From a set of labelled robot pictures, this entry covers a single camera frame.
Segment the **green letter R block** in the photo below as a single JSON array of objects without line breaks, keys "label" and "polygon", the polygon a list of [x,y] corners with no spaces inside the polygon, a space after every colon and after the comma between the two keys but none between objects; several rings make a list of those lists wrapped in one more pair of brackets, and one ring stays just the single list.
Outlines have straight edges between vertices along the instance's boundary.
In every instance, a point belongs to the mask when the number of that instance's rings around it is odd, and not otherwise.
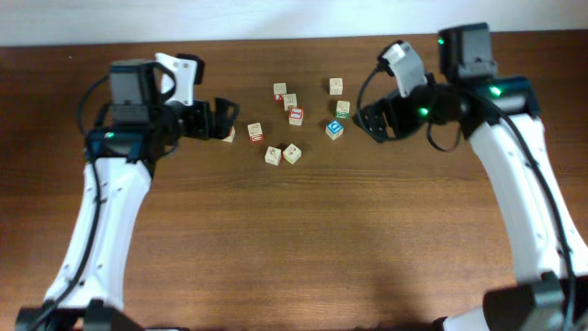
[{"label": "green letter R block", "polygon": [[338,100],[335,107],[335,117],[339,119],[348,119],[350,117],[350,102]]}]

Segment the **wooden picture block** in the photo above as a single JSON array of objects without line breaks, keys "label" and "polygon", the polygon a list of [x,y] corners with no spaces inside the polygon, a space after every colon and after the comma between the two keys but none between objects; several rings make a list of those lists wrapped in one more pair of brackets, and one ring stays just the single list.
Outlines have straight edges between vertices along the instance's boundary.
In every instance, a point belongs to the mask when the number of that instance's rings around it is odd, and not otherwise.
[{"label": "wooden picture block", "polygon": [[268,146],[265,161],[273,166],[278,166],[281,161],[282,151],[276,147]]},{"label": "wooden picture block", "polygon": [[294,143],[291,143],[284,151],[283,157],[290,164],[294,165],[301,157],[301,149]]}]

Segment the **blue letter D block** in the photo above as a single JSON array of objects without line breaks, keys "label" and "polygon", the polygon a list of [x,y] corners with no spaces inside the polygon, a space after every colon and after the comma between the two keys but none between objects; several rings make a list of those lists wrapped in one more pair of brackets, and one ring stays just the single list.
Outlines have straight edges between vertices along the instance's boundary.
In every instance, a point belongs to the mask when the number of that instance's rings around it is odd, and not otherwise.
[{"label": "blue letter D block", "polygon": [[332,140],[336,140],[343,134],[344,129],[345,128],[341,122],[338,120],[332,120],[326,125],[325,132]]}]

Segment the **red letter I block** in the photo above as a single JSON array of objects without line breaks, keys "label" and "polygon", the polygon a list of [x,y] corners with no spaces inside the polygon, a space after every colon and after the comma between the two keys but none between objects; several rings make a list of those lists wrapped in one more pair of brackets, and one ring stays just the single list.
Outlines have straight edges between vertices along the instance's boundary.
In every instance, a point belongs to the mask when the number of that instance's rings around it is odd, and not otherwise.
[{"label": "red letter I block", "polygon": [[288,123],[290,125],[301,126],[304,118],[304,110],[302,108],[291,108],[288,115]]}]

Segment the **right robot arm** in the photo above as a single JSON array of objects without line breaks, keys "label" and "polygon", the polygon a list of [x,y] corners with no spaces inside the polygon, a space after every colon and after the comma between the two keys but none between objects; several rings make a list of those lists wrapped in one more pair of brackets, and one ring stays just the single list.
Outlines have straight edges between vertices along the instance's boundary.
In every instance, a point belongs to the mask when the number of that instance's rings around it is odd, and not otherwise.
[{"label": "right robot arm", "polygon": [[498,201],[516,283],[485,293],[479,308],[441,317],[434,330],[584,330],[587,246],[578,233],[548,159],[545,128],[532,86],[500,77],[487,24],[438,33],[437,82],[412,45],[394,41],[377,73],[396,88],[358,105],[355,123],[378,143],[400,141],[421,128],[455,122],[458,139],[480,159]]}]

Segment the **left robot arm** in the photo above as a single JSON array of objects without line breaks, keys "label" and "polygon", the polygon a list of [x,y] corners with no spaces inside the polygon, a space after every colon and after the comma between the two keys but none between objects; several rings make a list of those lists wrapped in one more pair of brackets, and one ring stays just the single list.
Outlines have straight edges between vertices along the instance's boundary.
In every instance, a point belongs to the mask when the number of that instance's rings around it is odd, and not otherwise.
[{"label": "left robot arm", "polygon": [[197,100],[205,63],[156,53],[115,61],[77,107],[84,190],[67,253],[40,307],[23,307],[17,330],[139,330],[123,312],[130,242],[157,162],[181,138],[224,140],[240,112],[225,98]]}]

